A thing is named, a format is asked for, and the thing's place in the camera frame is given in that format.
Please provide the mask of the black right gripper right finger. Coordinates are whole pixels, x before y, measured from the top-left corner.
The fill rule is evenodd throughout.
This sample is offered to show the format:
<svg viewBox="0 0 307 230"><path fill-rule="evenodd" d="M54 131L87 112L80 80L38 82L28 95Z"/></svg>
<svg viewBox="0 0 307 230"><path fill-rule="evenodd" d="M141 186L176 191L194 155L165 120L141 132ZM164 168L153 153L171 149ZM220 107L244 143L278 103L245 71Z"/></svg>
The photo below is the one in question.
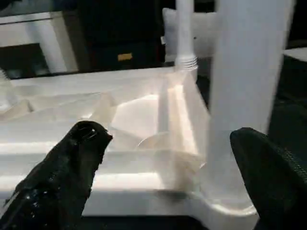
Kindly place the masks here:
<svg viewBox="0 0 307 230"><path fill-rule="evenodd" d="M307 166L250 127L232 131L230 144L258 213L256 230L307 228Z"/></svg>

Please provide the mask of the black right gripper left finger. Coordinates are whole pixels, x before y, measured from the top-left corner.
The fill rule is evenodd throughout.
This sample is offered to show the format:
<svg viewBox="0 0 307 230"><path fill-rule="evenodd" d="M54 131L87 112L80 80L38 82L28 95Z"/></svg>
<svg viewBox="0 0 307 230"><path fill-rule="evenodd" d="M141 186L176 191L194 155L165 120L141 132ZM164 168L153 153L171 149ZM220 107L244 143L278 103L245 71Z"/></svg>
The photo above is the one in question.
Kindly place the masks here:
<svg viewBox="0 0 307 230"><path fill-rule="evenodd" d="M77 229L95 173L112 139L97 122L76 123L16 185L4 204L4 228Z"/></svg>

